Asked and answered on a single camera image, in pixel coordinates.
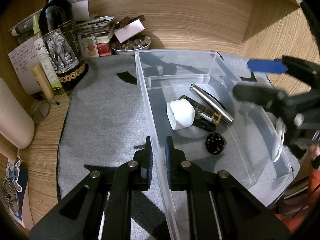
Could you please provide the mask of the dark ridged round cap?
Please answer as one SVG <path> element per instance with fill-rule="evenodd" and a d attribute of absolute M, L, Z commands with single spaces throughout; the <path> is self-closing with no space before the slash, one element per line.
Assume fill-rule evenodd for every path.
<path fill-rule="evenodd" d="M 208 153 L 212 155 L 219 155 L 225 149 L 227 142 L 225 138 L 216 132 L 210 132 L 206 136 L 205 147 Z"/>

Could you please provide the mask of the white power adapter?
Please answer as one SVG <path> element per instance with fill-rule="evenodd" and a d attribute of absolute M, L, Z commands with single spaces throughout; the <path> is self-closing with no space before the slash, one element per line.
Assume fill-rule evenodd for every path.
<path fill-rule="evenodd" d="M 195 119 L 195 109 L 186 99 L 167 103 L 167 117 L 171 128 L 176 131 L 192 126 Z"/>

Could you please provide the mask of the black gold lighter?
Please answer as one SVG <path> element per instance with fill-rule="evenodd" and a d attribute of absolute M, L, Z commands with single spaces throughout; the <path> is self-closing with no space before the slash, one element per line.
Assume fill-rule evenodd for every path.
<path fill-rule="evenodd" d="M 215 132 L 216 126 L 220 123 L 221 115 L 216 111 L 209 109 L 208 107 L 198 103 L 197 101 L 189 98 L 186 95 L 182 95 L 179 100 L 187 100 L 195 110 L 195 118 L 193 126 L 203 129 L 207 132 Z"/>

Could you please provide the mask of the silver metal cylinder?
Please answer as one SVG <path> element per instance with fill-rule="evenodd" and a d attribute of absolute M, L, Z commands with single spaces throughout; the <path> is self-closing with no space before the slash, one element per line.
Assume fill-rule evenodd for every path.
<path fill-rule="evenodd" d="M 200 97 L 206 104 L 212 107 L 219 115 L 224 122 L 231 124 L 234 118 L 228 113 L 228 111 L 219 103 L 213 96 L 207 93 L 205 90 L 195 85 L 194 83 L 190 85 L 189 89 Z"/>

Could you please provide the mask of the clear plastic bin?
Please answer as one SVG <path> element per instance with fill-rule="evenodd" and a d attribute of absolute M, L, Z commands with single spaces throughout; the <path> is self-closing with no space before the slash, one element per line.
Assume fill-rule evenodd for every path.
<path fill-rule="evenodd" d="M 185 192 L 168 187 L 165 143 L 203 170 L 228 171 L 265 206 L 292 181 L 289 154 L 259 106 L 233 98 L 241 82 L 269 85 L 238 55 L 199 50 L 147 50 L 136 54 L 157 175 L 172 239 L 188 239 Z"/>

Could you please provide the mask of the grey felt mat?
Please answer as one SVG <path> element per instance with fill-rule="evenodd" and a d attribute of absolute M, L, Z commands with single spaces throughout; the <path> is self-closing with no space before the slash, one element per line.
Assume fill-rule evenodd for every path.
<path fill-rule="evenodd" d="M 58 150 L 57 182 L 61 196 L 90 170 L 118 167 L 143 148 L 147 137 L 153 150 L 151 189 L 133 195 L 132 239 L 162 239 L 164 223 L 170 239 L 188 239 L 186 193 L 171 192 L 165 166 L 165 141 L 203 170 L 228 171 L 264 205 L 278 200 L 295 179 L 300 165 L 280 145 L 276 119 L 257 106 L 235 101 L 239 81 L 269 85 L 264 73 L 251 73 L 238 55 L 196 50 L 152 50 L 137 56 L 114 55 L 87 61 L 89 70 L 72 92 Z M 167 103 L 186 95 L 196 84 L 215 96 L 234 121 L 219 124 L 226 148 L 212 155 L 205 148 L 206 131 L 191 126 L 175 131 Z"/>

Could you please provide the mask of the eyeglasses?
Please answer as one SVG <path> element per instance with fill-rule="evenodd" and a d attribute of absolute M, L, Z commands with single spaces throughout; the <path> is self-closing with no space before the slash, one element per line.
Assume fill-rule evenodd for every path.
<path fill-rule="evenodd" d="M 51 106 L 58 106 L 60 103 L 56 100 L 47 100 L 40 103 L 33 111 L 31 116 L 35 126 L 41 124 L 49 115 Z"/>

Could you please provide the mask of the traffic light card box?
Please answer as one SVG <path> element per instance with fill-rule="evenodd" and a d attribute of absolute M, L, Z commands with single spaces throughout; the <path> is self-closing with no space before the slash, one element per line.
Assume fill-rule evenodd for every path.
<path fill-rule="evenodd" d="M 85 59 L 99 57 L 97 43 L 94 36 L 80 39 L 82 55 Z"/>

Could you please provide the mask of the white card on bowl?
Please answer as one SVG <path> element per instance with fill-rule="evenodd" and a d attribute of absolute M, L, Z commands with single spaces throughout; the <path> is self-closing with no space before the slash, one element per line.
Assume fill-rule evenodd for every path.
<path fill-rule="evenodd" d="M 136 34 L 144 31 L 144 25 L 140 20 L 135 20 L 130 24 L 126 25 L 121 29 L 117 29 L 114 31 L 114 34 L 120 43 L 128 40 L 129 38 L 135 36 Z"/>

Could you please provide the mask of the beige lip balm tube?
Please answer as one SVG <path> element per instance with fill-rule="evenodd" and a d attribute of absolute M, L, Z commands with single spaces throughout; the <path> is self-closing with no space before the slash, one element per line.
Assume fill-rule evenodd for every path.
<path fill-rule="evenodd" d="M 52 100 L 55 97 L 55 93 L 42 69 L 42 66 L 39 63 L 34 64 L 31 68 L 31 72 L 36 82 L 41 87 L 45 97 L 49 100 Z"/>

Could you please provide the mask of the sticker card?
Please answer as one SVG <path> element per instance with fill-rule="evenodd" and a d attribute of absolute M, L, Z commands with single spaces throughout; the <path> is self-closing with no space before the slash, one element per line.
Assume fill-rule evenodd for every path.
<path fill-rule="evenodd" d="M 23 228 L 34 226 L 29 203 L 28 171 L 18 156 L 9 160 L 1 187 L 1 201 L 8 208 L 11 217 Z"/>

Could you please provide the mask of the stack of books and papers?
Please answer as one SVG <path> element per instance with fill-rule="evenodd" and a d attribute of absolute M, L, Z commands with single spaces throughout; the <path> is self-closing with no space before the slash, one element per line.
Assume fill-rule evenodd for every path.
<path fill-rule="evenodd" d="M 79 43 L 81 38 L 95 36 L 95 34 L 99 32 L 104 33 L 105 31 L 107 31 L 113 19 L 114 19 L 113 17 L 105 16 L 105 17 L 97 18 L 92 21 L 86 21 L 81 25 L 75 24 Z M 20 36 L 30 30 L 33 31 L 32 18 L 14 27 L 11 31 L 11 34 L 13 36 Z"/>

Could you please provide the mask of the green white tube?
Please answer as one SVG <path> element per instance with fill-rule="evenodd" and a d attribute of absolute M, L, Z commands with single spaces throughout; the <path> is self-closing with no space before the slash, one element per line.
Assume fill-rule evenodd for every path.
<path fill-rule="evenodd" d="M 33 23 L 33 41 L 34 46 L 40 61 L 40 64 L 42 66 L 42 69 L 54 91 L 58 91 L 62 88 L 62 85 L 55 73 L 55 70 L 53 68 L 52 60 L 48 54 L 48 51 L 46 49 L 46 46 L 44 44 L 42 33 L 40 31 L 39 27 L 39 14 L 35 14 L 32 17 L 32 23 Z"/>

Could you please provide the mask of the white paper note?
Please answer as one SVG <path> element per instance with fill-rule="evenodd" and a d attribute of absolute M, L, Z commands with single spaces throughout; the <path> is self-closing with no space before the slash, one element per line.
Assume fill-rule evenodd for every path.
<path fill-rule="evenodd" d="M 28 95 L 40 92 L 41 88 L 31 71 L 33 65 L 39 63 L 33 38 L 16 47 L 8 54 L 8 57 L 24 91 Z"/>

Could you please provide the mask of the dark wine bottle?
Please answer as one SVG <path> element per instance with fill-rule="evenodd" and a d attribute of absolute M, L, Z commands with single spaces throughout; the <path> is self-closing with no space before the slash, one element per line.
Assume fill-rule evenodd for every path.
<path fill-rule="evenodd" d="M 88 72 L 71 3 L 67 0 L 46 0 L 39 16 L 39 27 L 54 71 L 63 89 L 70 93 Z"/>

